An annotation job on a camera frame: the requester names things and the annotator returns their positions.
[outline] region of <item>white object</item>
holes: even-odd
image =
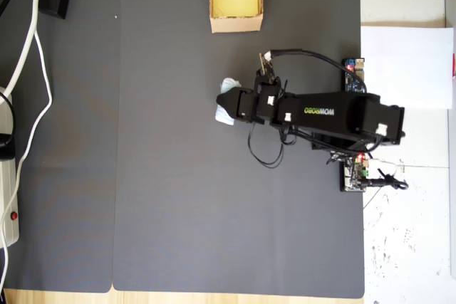
[[[220,85],[220,93],[226,93],[228,90],[234,87],[241,87],[241,84],[232,78],[225,78],[222,84]],[[227,111],[220,105],[217,105],[217,111],[215,112],[215,120],[223,122],[227,125],[234,125],[234,119],[230,117]]]
[[[11,92],[16,86],[17,80],[19,79],[19,76],[22,72],[22,68],[24,67],[24,63],[26,62],[27,55],[29,54],[31,42],[33,40],[33,34],[35,33],[36,24],[38,23],[38,1],[39,0],[33,0],[30,26],[28,28],[26,41],[24,43],[24,47],[22,48],[21,55],[19,56],[19,61],[17,62],[16,69],[14,69],[13,76],[11,77],[8,86],[4,91],[4,95],[6,97],[10,96]],[[4,103],[4,100],[0,98],[0,104],[2,103]]]
[[[386,137],[386,132],[388,131],[388,125],[379,123],[377,126],[376,134]]]
[[[452,28],[361,27],[369,93],[386,105],[452,106]]]
[[[12,103],[11,96],[8,97],[8,100]],[[12,130],[13,117],[11,116],[11,110],[8,104],[3,101],[0,104],[0,133],[10,134]],[[4,233],[7,246],[12,245],[19,239],[19,219],[11,219],[11,213],[16,212],[19,214],[17,198],[14,196],[11,206],[7,206],[12,198],[15,185],[16,160],[12,159],[0,162],[0,214],[3,215],[4,212],[6,213]],[[3,248],[3,246],[4,243],[0,241],[0,248]]]
[[[4,232],[4,222],[5,222],[5,218],[6,218],[7,209],[13,204],[14,201],[17,201],[16,200],[16,195],[17,195],[17,191],[19,190],[19,182],[21,180],[22,164],[24,163],[24,160],[29,155],[30,147],[31,147],[31,143],[33,141],[33,136],[35,135],[36,127],[38,126],[41,118],[46,114],[46,112],[48,111],[48,109],[52,105],[51,87],[49,86],[48,74],[46,72],[46,65],[44,63],[43,49],[41,47],[40,38],[38,37],[38,32],[36,32],[36,29],[35,29],[33,35],[35,36],[36,45],[38,46],[38,52],[40,54],[41,70],[43,71],[43,77],[44,77],[44,82],[46,84],[46,90],[48,92],[49,102],[48,102],[47,106],[38,115],[38,117],[36,118],[35,122],[33,123],[33,126],[31,128],[31,132],[30,132],[30,137],[28,138],[26,150],[25,150],[24,154],[22,155],[22,157],[21,157],[21,159],[19,160],[19,163],[18,163],[17,173],[16,173],[16,185],[14,187],[14,191],[11,194],[11,198],[10,198],[8,204],[5,206],[5,211],[3,212],[3,214],[1,215],[1,218],[0,218],[0,239],[1,239],[1,242],[2,242],[2,244],[4,246],[3,251],[4,251],[4,256],[5,256],[3,273],[1,274],[1,281],[0,281],[0,292],[3,290],[3,286],[5,284],[5,277],[6,277],[6,272],[8,271],[8,263],[9,263],[8,248],[6,247],[7,243],[6,243],[6,240],[5,240],[5,232]]]

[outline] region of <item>power strip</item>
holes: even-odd
[[[8,105],[3,101],[0,105],[0,133],[10,134],[13,129],[13,120]],[[5,212],[5,206],[11,200],[11,194],[16,186],[16,160],[0,162],[0,217]],[[12,245],[19,239],[19,212],[17,197],[5,217],[4,233],[7,246]]]

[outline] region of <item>white paper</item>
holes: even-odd
[[[385,105],[452,107],[452,28],[361,27],[369,93]]]

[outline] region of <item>robotic arm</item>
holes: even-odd
[[[344,79],[348,76],[351,81],[350,91],[304,95],[286,92],[286,83],[282,85],[275,76],[271,62],[284,54],[313,56],[340,68],[346,76]],[[234,87],[217,96],[217,104],[231,118],[261,125],[269,121],[279,130],[283,144],[290,145],[287,137],[291,135],[308,140],[315,150],[330,152],[329,162],[343,163],[343,191],[363,192],[369,186],[394,186],[387,184],[385,177],[381,182],[367,179],[365,157],[379,145],[400,144],[405,136],[404,108],[382,105],[380,96],[366,92],[359,74],[317,53],[269,51],[260,54],[260,61],[261,69],[256,72],[253,89]]]

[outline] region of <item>white cable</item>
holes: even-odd
[[[36,30],[36,23],[38,22],[38,0],[33,0],[33,7],[31,12],[31,21],[30,26],[28,28],[26,41],[24,43],[24,47],[22,48],[21,55],[19,56],[19,61],[17,62],[16,69],[14,69],[13,76],[9,81],[8,86],[4,91],[4,95],[9,97],[10,94],[13,92],[14,87],[16,86],[17,80],[22,72],[22,68],[24,67],[24,63],[26,62],[27,55],[29,54],[31,42],[33,40],[33,35],[35,34]],[[4,103],[3,98],[0,98],[0,105]]]
[[[17,191],[19,190],[19,181],[21,180],[22,164],[24,163],[24,160],[29,155],[29,151],[30,151],[31,143],[33,141],[33,136],[35,135],[36,127],[38,126],[41,118],[46,114],[46,112],[52,105],[52,93],[51,93],[51,87],[49,86],[49,79],[48,79],[48,73],[46,72],[46,65],[44,63],[43,48],[41,47],[40,38],[38,36],[38,32],[36,31],[36,29],[34,30],[33,35],[35,36],[36,45],[38,46],[38,51],[40,53],[41,69],[43,70],[44,82],[46,83],[46,90],[48,91],[49,102],[48,102],[47,106],[41,111],[39,116],[36,118],[35,123],[33,124],[33,127],[31,128],[30,137],[28,138],[26,151],[22,155],[21,159],[19,160],[18,166],[17,166],[16,186],[14,187],[13,194],[11,195],[11,198],[10,198],[8,204],[6,205],[3,215],[1,216],[1,219],[0,219],[0,239],[1,239],[1,242],[3,243],[3,250],[4,250],[4,255],[5,255],[5,264],[4,264],[4,268],[3,268],[3,273],[1,274],[0,292],[1,292],[1,290],[3,290],[6,272],[8,271],[8,263],[9,263],[8,247],[6,245],[6,239],[5,239],[5,234],[4,234],[4,223],[5,223],[6,213],[9,209],[9,207],[11,206],[11,204],[13,203],[14,197],[16,197],[16,195],[17,195]]]

